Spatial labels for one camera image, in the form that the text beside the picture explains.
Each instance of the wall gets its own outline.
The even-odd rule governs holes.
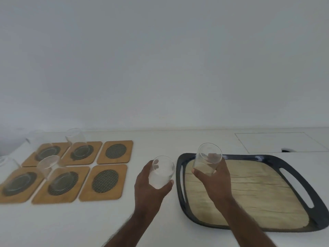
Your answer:
[[[33,129],[329,126],[328,0],[0,0],[0,153]]]

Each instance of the glass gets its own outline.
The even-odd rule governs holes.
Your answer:
[[[84,159],[88,157],[91,149],[87,144],[87,141],[79,128],[72,128],[66,132],[66,140],[70,144],[71,148],[74,149],[71,153],[73,159]]]
[[[58,154],[58,147],[47,139],[43,130],[37,130],[30,132],[26,137],[27,142],[31,145],[33,151],[35,151],[35,159],[41,161],[46,157]]]
[[[21,169],[20,165],[11,157],[0,157],[0,185],[3,185],[6,192],[15,192],[30,182],[31,177],[27,173],[8,178],[19,169]]]
[[[153,160],[149,184],[156,189],[162,188],[169,182],[175,172],[175,164],[167,156],[158,156]]]
[[[222,157],[222,151],[218,146],[211,143],[204,143],[198,149],[193,168],[211,176],[222,160]]]
[[[57,155],[43,159],[36,167],[55,191],[65,190],[74,181],[73,175],[60,163],[60,157]]]

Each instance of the square coaster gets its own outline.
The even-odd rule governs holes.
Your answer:
[[[89,152],[85,153],[85,145],[83,143],[73,144],[64,157],[61,159],[61,162],[66,165],[89,165],[94,162],[97,153],[101,149],[101,141],[90,141],[87,142],[89,146]]]
[[[42,173],[36,167],[22,167],[15,170],[0,185],[0,203],[23,203],[27,201],[43,181]]]
[[[64,153],[66,152],[66,150],[69,147],[69,143],[68,142],[59,142],[59,143],[52,143],[53,146],[56,149],[56,154],[60,157],[62,157],[64,155]],[[38,163],[40,161],[37,160],[36,158],[36,153],[33,152],[23,163],[22,163],[22,167],[27,167],[27,166],[37,166]]]
[[[47,181],[40,188],[38,193],[32,200],[33,204],[45,204],[45,203],[71,203],[73,202],[86,179],[86,176],[90,170],[88,166],[83,167],[67,167],[68,171],[74,177],[74,183],[72,186],[68,186],[62,191],[56,191],[50,186],[50,182]]]
[[[97,164],[128,163],[132,149],[132,140],[107,141],[98,156]]]
[[[82,189],[80,201],[121,198],[126,172],[126,165],[95,166]]]

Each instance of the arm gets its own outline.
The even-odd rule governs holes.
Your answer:
[[[192,169],[192,173],[205,186],[210,199],[222,213],[241,247],[275,247],[271,239],[233,198],[231,176],[225,159],[222,159],[210,177],[196,169]]]
[[[155,189],[149,184],[148,176],[152,160],[148,162],[135,183],[135,211],[131,218],[112,236],[103,247],[134,247],[151,224],[160,210],[164,197],[171,191],[174,184],[170,180],[161,189]]]

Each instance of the person's left arm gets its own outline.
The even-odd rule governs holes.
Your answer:
[[[103,247],[135,247],[158,213],[162,200],[171,191],[174,181],[170,180],[161,189],[155,189],[148,180],[151,166],[152,160],[137,176],[133,215]]]

